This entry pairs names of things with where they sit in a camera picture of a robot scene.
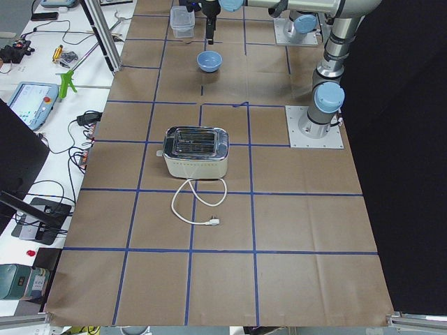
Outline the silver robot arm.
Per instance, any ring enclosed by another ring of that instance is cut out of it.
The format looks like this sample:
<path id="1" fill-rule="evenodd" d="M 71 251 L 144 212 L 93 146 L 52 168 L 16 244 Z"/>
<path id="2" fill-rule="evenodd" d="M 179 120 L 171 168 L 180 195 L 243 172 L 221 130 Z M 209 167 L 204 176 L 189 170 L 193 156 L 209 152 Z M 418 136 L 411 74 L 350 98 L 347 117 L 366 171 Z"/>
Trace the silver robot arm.
<path id="1" fill-rule="evenodd" d="M 316 21 L 316 13 L 290 10 L 283 33 L 291 40 L 302 40 L 316 30 Z"/>
<path id="2" fill-rule="evenodd" d="M 310 138 L 327 135 L 331 120 L 344 102 L 344 90 L 340 77 L 344 72 L 344 60 L 349 46 L 355 40 L 356 31 L 367 14 L 376 9 L 380 1 L 201 1 L 202 13 L 207 18 L 206 39 L 214 42 L 217 16 L 224 9 L 237 11 L 242 6 L 267 8 L 271 17 L 279 17 L 285 10 L 308 13 L 325 13 L 333 19 L 329 39 L 325 43 L 323 58 L 313 74 L 312 102 L 306 114 L 300 117 L 298 128 Z"/>

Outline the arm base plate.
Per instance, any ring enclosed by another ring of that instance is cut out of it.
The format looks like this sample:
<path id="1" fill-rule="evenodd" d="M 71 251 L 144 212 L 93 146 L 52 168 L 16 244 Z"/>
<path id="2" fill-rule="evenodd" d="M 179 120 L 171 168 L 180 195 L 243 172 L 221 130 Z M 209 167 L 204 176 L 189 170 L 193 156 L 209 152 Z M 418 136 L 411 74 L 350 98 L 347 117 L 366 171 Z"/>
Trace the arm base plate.
<path id="1" fill-rule="evenodd" d="M 290 147 L 292 149 L 343 149 L 339 126 L 315 124 L 308 118 L 308 106 L 285 106 Z"/>
<path id="2" fill-rule="evenodd" d="M 317 19 L 313 15 L 302 15 L 295 20 L 274 19 L 274 34 L 277 45 L 316 47 Z"/>

